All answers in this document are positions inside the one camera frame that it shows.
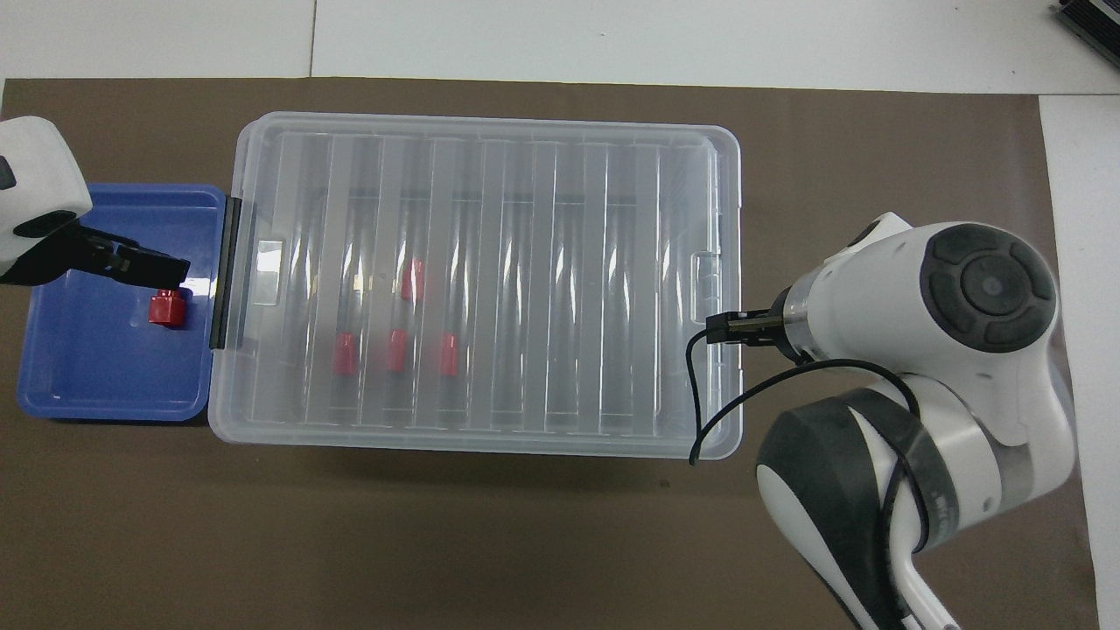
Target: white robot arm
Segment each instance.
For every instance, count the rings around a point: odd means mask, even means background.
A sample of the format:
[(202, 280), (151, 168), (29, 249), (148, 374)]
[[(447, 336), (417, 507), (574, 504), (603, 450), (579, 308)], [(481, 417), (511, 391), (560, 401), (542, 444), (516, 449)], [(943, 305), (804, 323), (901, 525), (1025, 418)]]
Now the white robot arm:
[(918, 416), (887, 381), (786, 411), (758, 455), (767, 510), (860, 628), (955, 629), (912, 555), (1070, 475), (1057, 317), (1053, 275), (1018, 238), (886, 214), (769, 311), (709, 318), (709, 342), (867, 361), (913, 392)]
[(174, 289), (190, 262), (82, 225), (93, 207), (58, 129), (36, 117), (0, 122), (0, 284), (41, 285), (69, 269)]

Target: black cable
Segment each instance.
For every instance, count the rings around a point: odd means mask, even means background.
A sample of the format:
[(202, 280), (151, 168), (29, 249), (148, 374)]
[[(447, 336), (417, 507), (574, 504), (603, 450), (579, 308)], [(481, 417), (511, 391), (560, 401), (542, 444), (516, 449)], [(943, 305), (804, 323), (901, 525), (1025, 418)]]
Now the black cable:
[(692, 410), (696, 413), (697, 418), (697, 435), (700, 435), (700, 386), (697, 385), (697, 369), (692, 364), (692, 349), (696, 348), (700, 340), (708, 335), (708, 330), (704, 328), (699, 333), (692, 335), (689, 340), (688, 345), (684, 346), (684, 364), (689, 368), (689, 385), (692, 387)]
[[(750, 389), (744, 391), (743, 393), (731, 399), (730, 402), (725, 405), (722, 409), (720, 409), (715, 416), (711, 417), (710, 420), (708, 420), (708, 424), (704, 425), (703, 428), (697, 432), (697, 438), (692, 443), (692, 450), (689, 452), (689, 464), (693, 466), (696, 465), (697, 460), (700, 457), (700, 447), (703, 445), (704, 438), (708, 437), (708, 434), (711, 433), (713, 428), (716, 428), (716, 425), (719, 424), (719, 421), (722, 420), (728, 414), (734, 411), (736, 407), (743, 405), (750, 398), (754, 398), (758, 393), (762, 393), (763, 391), (774, 387), (775, 385), (782, 381), (792, 379), (793, 377), (797, 377), (808, 372), (815, 372), (816, 370), (828, 370), (830, 368), (853, 368), (857, 370), (865, 370), (868, 372), (872, 372), (875, 374), (878, 374), (879, 377), (883, 377), (885, 381), (893, 385), (898, 390), (898, 392), (902, 393), (903, 399), (906, 400), (906, 406), (909, 408), (911, 414), (914, 414), (915, 417), (920, 416), (917, 398), (914, 396), (914, 392), (911, 390), (909, 386), (907, 386), (898, 377), (898, 374), (895, 374), (894, 372), (884, 368), (883, 365), (879, 365), (878, 363), (871, 363), (870, 361), (860, 361), (859, 359), (827, 359), (824, 361), (814, 361), (812, 363), (805, 363), (804, 365), (790, 368), (784, 372), (778, 372), (777, 374), (774, 374), (773, 377), (759, 382), (758, 385), (752, 387)], [(694, 395), (694, 400), (697, 401), (697, 425), (699, 426), (700, 393), (697, 390), (694, 379), (692, 381), (692, 386), (693, 386), (692, 392)], [(895, 454), (898, 455), (899, 462), (904, 462), (903, 465), (906, 467), (907, 476), (913, 479), (914, 475), (911, 474), (909, 465), (905, 463), (906, 460), (904, 457), (904, 454), (897, 452)]]
[[(697, 464), (697, 460), (700, 457), (700, 448), (703, 445), (704, 438), (708, 437), (708, 434), (711, 433), (711, 430), (716, 427), (716, 425), (719, 424), (719, 421), (722, 420), (725, 417), (727, 417), (731, 411), (734, 411), (736, 407), (743, 405), (750, 398), (762, 393), (763, 391), (774, 387), (775, 385), (782, 381), (809, 372), (815, 372), (816, 370), (828, 370), (831, 368), (852, 368), (875, 373), (881, 377), (885, 381), (889, 382), (892, 386), (894, 386), (895, 389), (897, 389), (898, 392), (902, 395), (903, 399), (906, 401), (906, 407), (909, 409), (909, 413), (913, 414), (915, 418), (921, 419), (921, 409), (918, 408), (917, 397), (914, 396), (914, 391), (909, 388), (908, 385), (906, 385), (905, 381), (903, 381), (900, 377), (898, 377), (898, 374), (892, 372), (890, 370), (884, 368), (883, 365), (879, 365), (878, 363), (871, 363), (870, 361), (861, 361), (858, 359), (828, 359), (824, 361), (815, 361), (815, 362), (799, 364), (794, 368), (790, 368), (784, 372), (778, 372), (777, 374), (774, 374), (773, 377), (759, 382), (758, 385), (744, 391), (739, 396), (736, 396), (730, 402), (725, 405), (722, 409), (720, 409), (715, 416), (712, 416), (711, 419), (708, 420), (708, 424), (701, 427), (700, 391), (699, 391), (699, 386), (697, 385), (696, 369), (692, 364), (692, 349), (696, 346), (697, 343), (700, 342), (701, 339), (704, 339), (707, 336), (708, 332), (709, 331), (704, 330), (693, 335), (692, 339), (689, 340), (688, 346), (685, 349), (685, 362), (689, 369), (689, 385), (692, 387), (692, 402), (693, 402), (693, 409), (696, 411), (696, 426), (697, 426), (697, 437), (696, 441), (693, 441), (692, 443), (692, 450), (689, 452), (689, 465), (694, 466)], [(892, 443), (892, 441), (887, 439), (886, 436), (883, 435), (883, 433), (874, 424), (871, 425), (871, 428), (874, 428), (876, 433), (879, 434), (879, 437), (881, 437), (883, 441), (887, 444), (887, 446), (889, 446), (890, 450), (894, 451), (896, 456), (895, 465), (890, 471), (890, 480), (887, 482), (886, 495), (883, 498), (883, 508), (879, 510), (879, 519), (877, 527), (878, 534), (883, 540), (883, 545), (878, 549), (879, 557), (877, 558), (877, 560), (879, 563), (883, 563), (887, 567), (887, 573), (889, 575), (893, 575), (893, 569), (890, 566), (890, 520), (894, 515), (895, 501), (898, 495), (898, 489), (902, 487), (902, 482), (904, 479), (909, 481), (914, 492), (917, 492), (917, 483), (916, 483), (916, 478), (914, 476), (914, 471), (911, 467), (909, 462), (906, 460), (905, 453), (902, 453), (894, 445), (894, 443)], [(924, 544), (927, 525), (925, 522), (925, 515), (922, 513), (921, 508), (918, 508), (918, 512), (922, 520), (922, 539)], [(897, 586), (895, 586), (893, 583), (892, 586), (895, 592), (894, 603), (895, 608), (897, 609), (897, 612), (904, 617), (908, 617), (911, 614), (908, 603), (905, 601), (905, 597), (903, 597)]]

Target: blue tray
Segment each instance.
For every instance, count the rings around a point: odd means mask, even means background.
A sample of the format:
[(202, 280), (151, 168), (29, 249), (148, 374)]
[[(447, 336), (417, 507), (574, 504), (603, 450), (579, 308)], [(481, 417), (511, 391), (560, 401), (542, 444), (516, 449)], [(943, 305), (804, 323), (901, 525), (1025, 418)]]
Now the blue tray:
[(82, 224), (190, 261), (180, 328), (148, 323), (155, 289), (69, 271), (36, 287), (19, 406), (31, 416), (181, 421), (209, 397), (209, 327), (225, 195), (213, 186), (92, 184)]

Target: brown surface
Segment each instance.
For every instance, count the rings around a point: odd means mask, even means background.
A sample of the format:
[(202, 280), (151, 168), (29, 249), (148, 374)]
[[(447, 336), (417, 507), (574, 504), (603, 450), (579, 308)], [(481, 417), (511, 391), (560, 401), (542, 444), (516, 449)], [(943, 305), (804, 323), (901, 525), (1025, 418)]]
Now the brown surface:
[[(744, 156), (746, 296), (893, 210), (981, 220), (1052, 263), (1033, 96), (382, 80), (9, 80), (91, 182), (228, 187), (272, 110), (715, 123)], [(843, 628), (771, 524), (753, 461), (818, 376), (748, 407), (744, 445), (679, 461), (234, 446), (64, 425), (15, 401), (28, 290), (0, 287), (0, 627)], [(784, 368), (746, 355), (749, 381)], [(1081, 483), (960, 534), (920, 569), (965, 628), (1095, 628)]]

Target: clear plastic bin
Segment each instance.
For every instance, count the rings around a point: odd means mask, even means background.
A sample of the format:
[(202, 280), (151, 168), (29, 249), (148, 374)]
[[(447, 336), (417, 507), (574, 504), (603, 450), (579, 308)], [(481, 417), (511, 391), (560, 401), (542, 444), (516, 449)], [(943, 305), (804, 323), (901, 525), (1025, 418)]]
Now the clear plastic bin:
[[(739, 304), (728, 131), (273, 112), (233, 195), (224, 439), (688, 455), (684, 343)], [(697, 359), (715, 411), (738, 352)], [(704, 456), (740, 435), (729, 417)]]

